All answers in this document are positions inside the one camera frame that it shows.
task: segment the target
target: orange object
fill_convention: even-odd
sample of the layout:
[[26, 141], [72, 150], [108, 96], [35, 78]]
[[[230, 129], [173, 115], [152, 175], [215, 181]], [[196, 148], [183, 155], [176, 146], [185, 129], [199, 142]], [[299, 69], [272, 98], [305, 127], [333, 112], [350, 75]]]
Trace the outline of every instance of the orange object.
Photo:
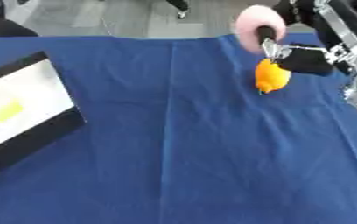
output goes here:
[[291, 78], [291, 71], [280, 68], [271, 63], [270, 59], [262, 60], [255, 70], [255, 84], [259, 91], [267, 94], [284, 88]]

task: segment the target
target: blue tablecloth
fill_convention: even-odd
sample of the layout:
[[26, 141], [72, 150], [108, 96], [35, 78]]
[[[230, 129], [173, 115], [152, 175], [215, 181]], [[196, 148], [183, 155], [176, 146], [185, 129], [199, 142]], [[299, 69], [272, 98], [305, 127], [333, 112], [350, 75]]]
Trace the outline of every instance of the blue tablecloth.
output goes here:
[[41, 50], [88, 124], [0, 172], [0, 224], [357, 224], [341, 74], [259, 95], [233, 36], [0, 38], [0, 66]]

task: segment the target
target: pink foam roller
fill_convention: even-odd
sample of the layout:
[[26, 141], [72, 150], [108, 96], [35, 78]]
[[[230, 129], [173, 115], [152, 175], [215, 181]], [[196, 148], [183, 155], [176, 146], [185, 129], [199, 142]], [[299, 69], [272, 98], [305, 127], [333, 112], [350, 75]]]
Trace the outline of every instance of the pink foam roller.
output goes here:
[[276, 41], [281, 40], [286, 33], [286, 24], [282, 17], [270, 7], [252, 5], [244, 10], [235, 22], [235, 32], [242, 46], [249, 52], [261, 53], [256, 30], [268, 25], [276, 30]]

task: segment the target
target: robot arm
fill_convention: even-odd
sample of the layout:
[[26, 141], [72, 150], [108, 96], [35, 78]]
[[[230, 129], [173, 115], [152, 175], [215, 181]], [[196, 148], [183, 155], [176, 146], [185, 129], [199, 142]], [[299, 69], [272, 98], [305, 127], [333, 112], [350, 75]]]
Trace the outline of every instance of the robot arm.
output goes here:
[[[278, 45], [280, 38], [276, 34], [281, 32], [278, 30], [281, 26], [276, 26], [271, 20], [258, 20], [253, 15], [259, 13], [247, 13], [250, 9], [241, 14], [237, 25], [245, 25], [243, 21], [252, 18], [261, 21], [257, 23], [258, 26], [245, 26], [245, 29], [254, 29], [262, 51], [282, 68], [296, 73], [328, 75], [333, 67], [337, 67], [350, 78], [344, 95], [346, 101], [357, 108], [357, 0], [282, 0], [273, 10], [286, 25], [304, 23], [312, 27], [325, 48], [300, 44]], [[246, 43], [246, 37], [240, 37], [240, 29], [238, 35], [244, 47], [254, 44]]]

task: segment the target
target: yellow object on screen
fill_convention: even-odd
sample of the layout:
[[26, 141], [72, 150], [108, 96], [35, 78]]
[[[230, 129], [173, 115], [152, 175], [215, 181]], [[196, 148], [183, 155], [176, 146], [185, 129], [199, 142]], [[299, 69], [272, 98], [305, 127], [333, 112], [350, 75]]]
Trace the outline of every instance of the yellow object on screen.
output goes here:
[[256, 87], [265, 94], [284, 88], [290, 78], [291, 71], [283, 70], [270, 59], [262, 60], [255, 70]]
[[17, 100], [10, 101], [7, 105], [0, 108], [0, 122], [5, 122], [13, 116], [22, 112], [23, 107]]

